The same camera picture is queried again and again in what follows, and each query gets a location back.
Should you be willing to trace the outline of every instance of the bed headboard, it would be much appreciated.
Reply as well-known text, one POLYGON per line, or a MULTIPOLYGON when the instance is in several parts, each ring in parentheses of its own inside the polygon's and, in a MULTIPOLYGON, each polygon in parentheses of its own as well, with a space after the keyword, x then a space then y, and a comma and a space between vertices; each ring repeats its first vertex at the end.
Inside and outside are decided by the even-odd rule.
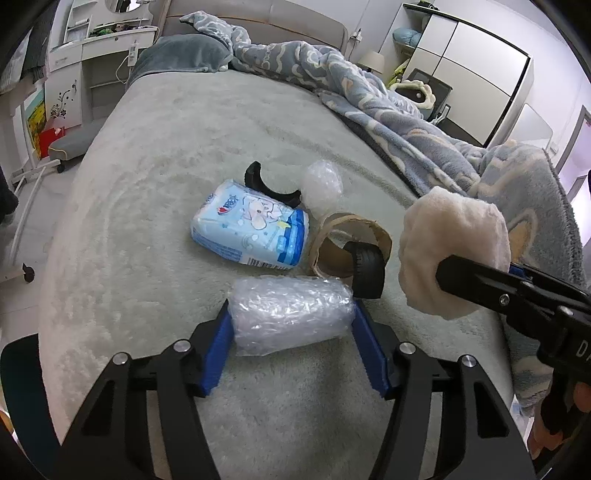
POLYGON ((345 51, 349 39, 343 24, 286 0, 159 0, 150 10, 162 35, 194 33, 178 19, 204 10, 245 27, 253 43, 304 40, 345 51))

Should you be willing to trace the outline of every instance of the cartoon elephant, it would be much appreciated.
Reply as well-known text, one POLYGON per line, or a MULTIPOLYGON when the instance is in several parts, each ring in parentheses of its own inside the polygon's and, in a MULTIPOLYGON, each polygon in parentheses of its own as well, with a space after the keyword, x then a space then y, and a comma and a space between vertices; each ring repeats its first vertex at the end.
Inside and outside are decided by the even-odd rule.
POLYGON ((267 222, 276 222, 281 217, 281 208, 272 200, 246 195, 242 201, 244 218, 250 220, 255 230, 263 230, 267 222))

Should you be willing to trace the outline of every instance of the bedside lamp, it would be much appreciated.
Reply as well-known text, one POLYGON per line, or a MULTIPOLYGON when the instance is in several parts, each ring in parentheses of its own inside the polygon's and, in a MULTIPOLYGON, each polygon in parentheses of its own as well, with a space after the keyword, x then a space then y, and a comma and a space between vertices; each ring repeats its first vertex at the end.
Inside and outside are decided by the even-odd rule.
POLYGON ((357 65, 368 72, 375 70, 378 73, 383 73, 384 63, 385 59, 381 53, 370 50, 366 52, 363 57, 361 57, 361 59, 357 62, 357 65))

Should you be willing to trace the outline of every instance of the white fluffy cloth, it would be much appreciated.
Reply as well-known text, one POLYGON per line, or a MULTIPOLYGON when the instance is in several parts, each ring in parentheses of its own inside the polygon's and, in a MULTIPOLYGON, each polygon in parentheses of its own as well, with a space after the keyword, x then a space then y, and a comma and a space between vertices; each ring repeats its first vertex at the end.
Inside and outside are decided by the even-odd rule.
POLYGON ((450 255, 507 272, 511 263, 509 236, 496 205, 435 187, 404 216, 398 280, 409 307, 446 320, 479 308, 437 285, 437 266, 450 255))

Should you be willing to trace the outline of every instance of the metal screw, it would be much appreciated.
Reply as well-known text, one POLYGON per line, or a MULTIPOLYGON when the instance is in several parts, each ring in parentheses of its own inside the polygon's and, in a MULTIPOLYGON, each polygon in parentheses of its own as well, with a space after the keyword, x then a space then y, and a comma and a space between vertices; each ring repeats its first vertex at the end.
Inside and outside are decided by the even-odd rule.
POLYGON ((570 308, 565 307, 564 305, 561 305, 560 307, 558 307, 558 309, 567 317, 572 317, 574 315, 574 312, 570 308))
POLYGON ((119 352, 113 356, 113 363, 115 365, 123 365, 127 363, 127 360, 129 360, 129 356, 125 352, 119 352))
POLYGON ((188 340, 178 340, 174 343, 173 348, 178 353, 188 352, 191 348, 191 342, 189 342, 188 340))
POLYGON ((503 295, 501 295, 499 297, 499 303, 504 307, 509 305, 509 301, 510 301, 509 295, 507 295, 506 293, 504 293, 503 295))
POLYGON ((402 353, 406 353, 407 355, 412 355, 414 352, 417 351, 417 347, 415 347, 410 342, 403 342, 403 343, 401 343, 400 345, 398 345, 398 349, 402 353))
POLYGON ((472 368, 475 367, 478 362, 472 355, 464 355, 462 357, 462 363, 466 365, 468 368, 472 368))

